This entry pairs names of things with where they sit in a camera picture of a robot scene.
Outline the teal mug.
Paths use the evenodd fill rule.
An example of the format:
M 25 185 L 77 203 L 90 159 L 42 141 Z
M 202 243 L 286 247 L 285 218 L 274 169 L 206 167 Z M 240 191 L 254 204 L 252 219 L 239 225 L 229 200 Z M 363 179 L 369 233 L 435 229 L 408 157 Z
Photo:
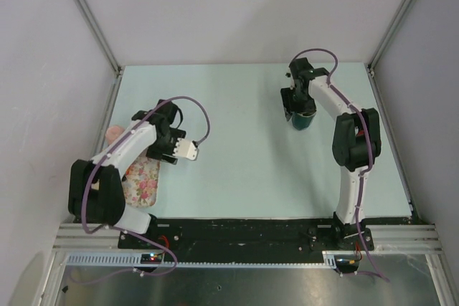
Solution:
M 316 112 L 312 113 L 292 113 L 291 122 L 292 126 L 296 130 L 305 130 L 310 127 L 313 119 L 316 116 Z

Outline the pink mug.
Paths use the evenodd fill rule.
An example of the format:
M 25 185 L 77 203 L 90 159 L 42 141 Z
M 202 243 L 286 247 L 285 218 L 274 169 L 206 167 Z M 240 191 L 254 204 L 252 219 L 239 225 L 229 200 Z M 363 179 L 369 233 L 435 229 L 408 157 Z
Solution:
M 111 145 L 116 139 L 118 139 L 123 133 L 125 129 L 119 125 L 114 125 L 109 127 L 105 132 L 105 139 L 108 145 Z

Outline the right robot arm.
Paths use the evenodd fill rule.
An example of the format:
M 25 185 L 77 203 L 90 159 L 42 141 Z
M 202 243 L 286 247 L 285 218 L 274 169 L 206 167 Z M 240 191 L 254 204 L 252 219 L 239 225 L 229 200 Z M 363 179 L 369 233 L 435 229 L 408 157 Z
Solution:
M 313 67 L 305 57 L 296 57 L 288 68 L 290 87 L 280 91 L 286 120 L 305 130 L 321 106 L 335 122 L 331 150 L 341 172 L 339 202 L 330 228 L 309 229 L 310 246 L 353 249 L 364 238 L 365 189 L 382 149 L 379 113 L 356 106 L 332 83 L 327 69 Z

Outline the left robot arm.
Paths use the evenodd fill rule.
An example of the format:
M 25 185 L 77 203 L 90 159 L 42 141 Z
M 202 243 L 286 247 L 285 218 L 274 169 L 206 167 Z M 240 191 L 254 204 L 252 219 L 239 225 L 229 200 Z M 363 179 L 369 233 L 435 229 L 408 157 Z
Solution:
M 84 224 L 109 225 L 134 232 L 144 248 L 159 238 L 154 216 L 131 206 L 125 189 L 143 173 L 157 173 L 160 163 L 195 159 L 197 147 L 174 126 L 182 118 L 171 100 L 159 100 L 149 111 L 139 110 L 130 125 L 105 150 L 90 160 L 76 160 L 70 170 L 68 211 Z

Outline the floral tray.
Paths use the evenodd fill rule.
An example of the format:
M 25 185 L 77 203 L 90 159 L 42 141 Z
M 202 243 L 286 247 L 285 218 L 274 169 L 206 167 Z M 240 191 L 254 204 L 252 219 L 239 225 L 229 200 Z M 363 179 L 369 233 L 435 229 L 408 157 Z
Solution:
M 156 203 L 160 162 L 139 156 L 129 166 L 122 180 L 126 203 L 137 209 L 146 209 Z

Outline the aluminium front rail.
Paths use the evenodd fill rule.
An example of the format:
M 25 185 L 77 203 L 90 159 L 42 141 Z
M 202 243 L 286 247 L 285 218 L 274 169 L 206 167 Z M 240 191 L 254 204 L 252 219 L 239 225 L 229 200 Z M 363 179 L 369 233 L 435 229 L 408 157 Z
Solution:
M 381 254 L 440 254 L 443 247 L 433 225 L 369 225 L 375 251 Z M 59 227 L 52 249 L 64 252 L 106 252 L 118 249 L 119 232 L 101 229 L 86 234 L 78 224 Z

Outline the aluminium frame post right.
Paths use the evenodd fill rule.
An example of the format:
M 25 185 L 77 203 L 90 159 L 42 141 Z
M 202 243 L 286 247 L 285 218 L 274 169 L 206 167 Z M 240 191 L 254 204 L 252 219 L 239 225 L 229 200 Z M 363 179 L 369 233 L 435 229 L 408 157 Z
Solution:
M 376 66 L 380 62 L 384 53 L 388 50 L 397 32 L 401 29 L 411 8 L 415 5 L 415 2 L 416 0 L 401 0 L 394 16 L 391 19 L 391 22 L 389 23 L 389 26 L 385 30 L 376 50 L 367 64 L 367 69 L 370 75 L 374 74 Z

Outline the aluminium frame post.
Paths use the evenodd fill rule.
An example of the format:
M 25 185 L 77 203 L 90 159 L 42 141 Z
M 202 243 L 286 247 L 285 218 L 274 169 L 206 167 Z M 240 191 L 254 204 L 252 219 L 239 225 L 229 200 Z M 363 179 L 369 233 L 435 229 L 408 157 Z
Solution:
M 89 3 L 87 0 L 74 0 L 78 10 L 80 11 L 83 20 L 87 24 L 88 29 L 90 30 L 93 38 L 95 39 L 96 43 L 98 44 L 103 56 L 106 58 L 110 68 L 114 72 L 115 76 L 117 77 L 120 74 L 121 66 L 115 55 L 108 44 L 107 39 L 103 33 L 103 30 L 100 28 L 100 25 L 90 8 Z
M 416 0 L 401 0 L 394 16 L 391 19 L 391 22 L 389 23 L 389 26 L 385 30 L 376 50 L 367 64 L 367 69 L 370 75 L 374 74 L 376 66 L 380 62 L 384 53 L 388 50 L 397 32 L 401 29 L 411 8 L 415 5 L 415 2 Z

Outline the aluminium frame post left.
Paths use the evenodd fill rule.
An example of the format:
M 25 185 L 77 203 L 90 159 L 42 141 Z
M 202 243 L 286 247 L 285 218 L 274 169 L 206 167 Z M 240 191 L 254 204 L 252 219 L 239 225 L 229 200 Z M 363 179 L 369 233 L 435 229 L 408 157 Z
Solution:
M 93 38 L 95 39 L 96 43 L 98 44 L 103 56 L 106 58 L 110 68 L 114 72 L 115 76 L 117 77 L 120 74 L 121 66 L 115 55 L 108 44 L 107 39 L 103 33 L 103 30 L 100 28 L 100 25 L 90 8 L 89 3 L 87 0 L 74 0 L 78 10 L 80 11 L 83 20 L 87 24 L 88 29 L 90 30 Z

